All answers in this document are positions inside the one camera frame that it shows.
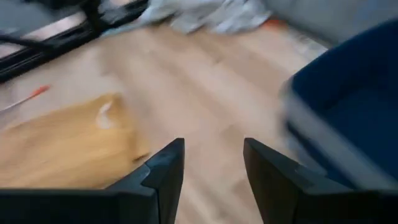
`black frame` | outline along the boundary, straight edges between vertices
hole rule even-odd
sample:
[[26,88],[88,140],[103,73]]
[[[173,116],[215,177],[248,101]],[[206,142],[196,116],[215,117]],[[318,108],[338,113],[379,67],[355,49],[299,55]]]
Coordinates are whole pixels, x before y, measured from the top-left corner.
[[351,190],[261,142],[244,141],[244,163],[264,223],[391,223],[398,191]]
[[147,8],[148,0],[137,0],[122,6],[128,14],[113,23],[101,19],[98,12],[100,0],[81,0],[79,8],[86,20],[80,25],[43,41],[20,39],[8,34],[0,34],[0,42],[23,45],[25,48],[0,58],[0,83],[4,83],[35,67],[47,63],[73,49],[82,46],[109,29],[113,29],[137,19]]
[[0,190],[0,223],[173,224],[183,182],[176,139],[104,190]]

